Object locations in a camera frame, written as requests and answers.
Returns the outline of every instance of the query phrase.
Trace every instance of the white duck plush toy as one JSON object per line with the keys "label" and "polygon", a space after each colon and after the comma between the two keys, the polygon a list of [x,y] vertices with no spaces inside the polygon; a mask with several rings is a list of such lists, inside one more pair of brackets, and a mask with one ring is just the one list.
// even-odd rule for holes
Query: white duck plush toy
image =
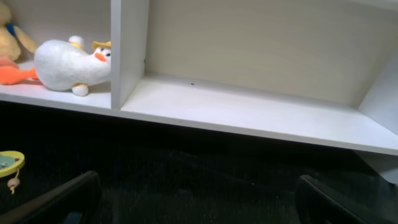
{"label": "white duck plush toy", "polygon": [[37,78],[49,89],[72,89],[76,96],[86,96],[88,87],[109,80],[111,73],[111,42],[94,42],[94,53],[89,55],[78,36],[69,42],[49,40],[35,52]]}

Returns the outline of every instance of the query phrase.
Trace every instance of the yellow plush toy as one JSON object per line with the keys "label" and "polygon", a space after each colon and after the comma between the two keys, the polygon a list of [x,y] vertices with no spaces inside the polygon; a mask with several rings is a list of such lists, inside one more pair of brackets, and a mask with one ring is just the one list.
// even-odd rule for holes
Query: yellow plush toy
{"label": "yellow plush toy", "polygon": [[37,44],[18,26],[11,24],[11,10],[0,0],[0,64],[15,65],[21,54],[17,39],[31,53],[37,49]]}

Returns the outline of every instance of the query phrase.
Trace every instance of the black carpet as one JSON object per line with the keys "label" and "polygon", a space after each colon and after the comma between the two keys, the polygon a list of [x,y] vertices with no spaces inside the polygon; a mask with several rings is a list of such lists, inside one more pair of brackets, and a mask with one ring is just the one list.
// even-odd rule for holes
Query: black carpet
{"label": "black carpet", "polygon": [[0,111],[0,151],[26,158],[15,195],[0,179],[0,213],[94,170],[103,200],[93,223],[299,223],[293,191],[306,174],[398,222],[396,186],[350,150],[4,102]]}

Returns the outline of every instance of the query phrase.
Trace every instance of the wooden bead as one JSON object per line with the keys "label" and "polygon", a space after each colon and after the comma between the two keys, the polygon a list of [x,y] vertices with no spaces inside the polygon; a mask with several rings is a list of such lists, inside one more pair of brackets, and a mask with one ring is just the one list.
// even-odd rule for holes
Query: wooden bead
{"label": "wooden bead", "polygon": [[8,180],[7,186],[8,187],[18,187],[20,181],[18,178],[12,178],[11,180]]}

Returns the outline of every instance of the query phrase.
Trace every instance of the blue scarf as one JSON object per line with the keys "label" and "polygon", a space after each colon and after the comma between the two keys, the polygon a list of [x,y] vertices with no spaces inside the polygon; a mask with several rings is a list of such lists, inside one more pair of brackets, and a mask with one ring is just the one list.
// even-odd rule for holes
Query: blue scarf
{"label": "blue scarf", "polygon": [[12,23],[7,23],[6,24],[6,28],[7,28],[8,32],[10,32],[10,34],[12,36],[16,37],[14,25]]}

